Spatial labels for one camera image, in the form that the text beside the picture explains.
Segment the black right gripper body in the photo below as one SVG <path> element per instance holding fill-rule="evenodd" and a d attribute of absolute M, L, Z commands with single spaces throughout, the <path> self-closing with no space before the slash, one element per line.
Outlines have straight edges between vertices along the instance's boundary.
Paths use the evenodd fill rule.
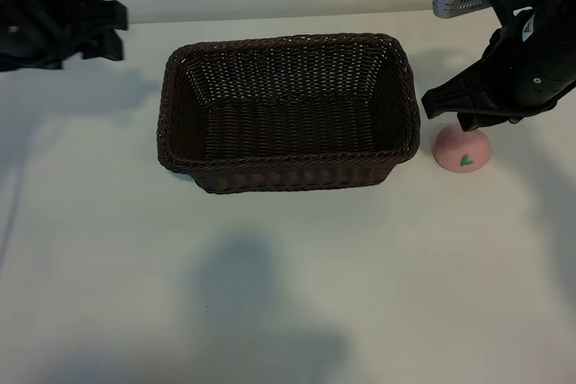
<path fill-rule="evenodd" d="M 515 16 L 495 5 L 501 27 L 481 57 L 490 95 L 514 112 L 557 101 L 575 81 L 575 3 L 547 1 Z"/>

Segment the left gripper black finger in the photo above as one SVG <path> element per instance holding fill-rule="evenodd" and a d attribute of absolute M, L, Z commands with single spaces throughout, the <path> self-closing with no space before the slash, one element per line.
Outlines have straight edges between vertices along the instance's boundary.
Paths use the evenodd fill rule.
<path fill-rule="evenodd" d="M 121 38 L 114 30 L 98 32 L 68 30 L 69 58 L 80 55 L 82 59 L 104 58 L 111 61 L 124 60 Z"/>
<path fill-rule="evenodd" d="M 127 31 L 127 7 L 116 0 L 58 0 L 66 22 L 85 28 Z"/>

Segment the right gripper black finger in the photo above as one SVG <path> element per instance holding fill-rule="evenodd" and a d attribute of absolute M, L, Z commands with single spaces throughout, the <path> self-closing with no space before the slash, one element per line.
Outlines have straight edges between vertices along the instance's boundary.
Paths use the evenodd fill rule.
<path fill-rule="evenodd" d="M 475 62 L 446 83 L 425 92 L 421 98 L 429 119 L 445 112 L 486 114 L 490 112 L 481 63 Z"/>
<path fill-rule="evenodd" d="M 460 123 L 462 131 L 473 131 L 481 128 L 495 126 L 501 123 L 510 121 L 510 116 L 500 114 L 478 114 L 478 113 L 464 113 L 458 112 L 457 119 Z"/>

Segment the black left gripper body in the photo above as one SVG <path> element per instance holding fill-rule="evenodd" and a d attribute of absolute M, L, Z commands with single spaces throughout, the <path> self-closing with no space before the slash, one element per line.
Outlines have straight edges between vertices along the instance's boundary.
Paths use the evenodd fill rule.
<path fill-rule="evenodd" d="M 59 70 L 67 58 L 65 0 L 1 0 L 1 70 Z"/>

